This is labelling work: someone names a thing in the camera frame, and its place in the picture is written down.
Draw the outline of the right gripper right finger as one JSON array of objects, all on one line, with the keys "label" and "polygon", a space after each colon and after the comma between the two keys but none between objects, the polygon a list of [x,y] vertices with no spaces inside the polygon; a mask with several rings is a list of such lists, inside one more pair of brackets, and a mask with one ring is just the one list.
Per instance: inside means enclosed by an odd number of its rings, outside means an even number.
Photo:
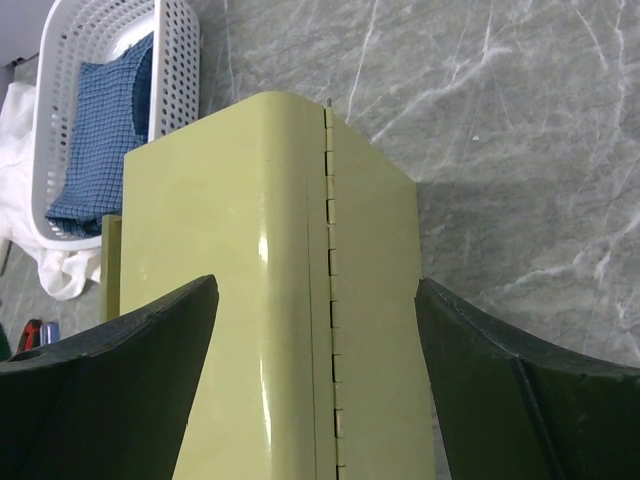
[{"label": "right gripper right finger", "polygon": [[639,371],[533,336],[437,282],[415,307],[455,479],[635,479]]}]

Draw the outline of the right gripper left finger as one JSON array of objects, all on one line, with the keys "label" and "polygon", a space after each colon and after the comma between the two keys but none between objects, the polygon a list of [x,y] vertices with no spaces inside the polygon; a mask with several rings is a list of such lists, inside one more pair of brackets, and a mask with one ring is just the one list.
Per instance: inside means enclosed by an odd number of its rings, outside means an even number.
[{"label": "right gripper left finger", "polygon": [[172,477],[219,301],[211,275],[1,364],[5,479]]}]

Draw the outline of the white cloth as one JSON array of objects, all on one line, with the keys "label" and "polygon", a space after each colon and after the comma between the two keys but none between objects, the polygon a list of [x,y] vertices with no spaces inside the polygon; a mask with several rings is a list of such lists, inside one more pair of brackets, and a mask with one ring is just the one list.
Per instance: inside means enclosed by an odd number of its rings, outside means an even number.
[{"label": "white cloth", "polygon": [[46,249],[32,231],[35,95],[34,86],[13,82],[1,109],[1,259],[10,244],[17,245],[37,263],[44,291],[64,301],[81,295],[89,281],[100,280],[100,251]]}]

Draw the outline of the olive green metal drawer box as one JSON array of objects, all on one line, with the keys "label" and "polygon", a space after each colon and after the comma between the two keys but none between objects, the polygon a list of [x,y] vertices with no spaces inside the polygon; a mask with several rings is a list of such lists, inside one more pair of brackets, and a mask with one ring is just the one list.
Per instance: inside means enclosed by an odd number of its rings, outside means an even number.
[{"label": "olive green metal drawer box", "polygon": [[120,309],[212,274],[178,479],[431,479],[417,195],[333,111],[264,92],[125,159]]}]

